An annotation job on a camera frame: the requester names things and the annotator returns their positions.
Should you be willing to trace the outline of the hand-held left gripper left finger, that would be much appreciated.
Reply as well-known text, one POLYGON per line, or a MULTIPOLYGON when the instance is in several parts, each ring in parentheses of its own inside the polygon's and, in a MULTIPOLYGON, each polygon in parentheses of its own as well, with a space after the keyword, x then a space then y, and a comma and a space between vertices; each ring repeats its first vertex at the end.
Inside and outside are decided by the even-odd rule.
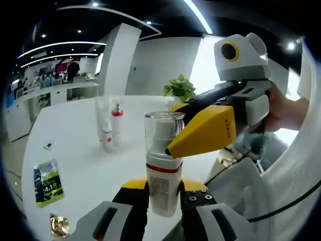
POLYGON ((72 240, 142 240, 148 204, 147 179, 130 180, 112 201, 103 201, 77 221, 72 240))

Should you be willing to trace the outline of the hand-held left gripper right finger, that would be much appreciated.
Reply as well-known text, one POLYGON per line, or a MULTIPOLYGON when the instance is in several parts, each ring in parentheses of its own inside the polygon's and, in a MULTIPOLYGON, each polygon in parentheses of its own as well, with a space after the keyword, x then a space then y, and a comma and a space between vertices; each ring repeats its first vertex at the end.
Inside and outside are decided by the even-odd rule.
POLYGON ((179 184, 185 240, 258 240, 251 224, 224 203, 217 203, 202 183, 179 184))

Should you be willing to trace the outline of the person's right hand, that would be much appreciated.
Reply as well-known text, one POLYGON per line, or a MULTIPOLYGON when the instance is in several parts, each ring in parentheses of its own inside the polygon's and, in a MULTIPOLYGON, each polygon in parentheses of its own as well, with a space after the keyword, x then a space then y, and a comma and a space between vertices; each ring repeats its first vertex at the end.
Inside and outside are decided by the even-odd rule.
POLYGON ((307 114, 309 101, 305 98, 291 100, 286 98, 271 82, 269 113, 265 130, 275 132, 279 129, 299 131, 307 114))

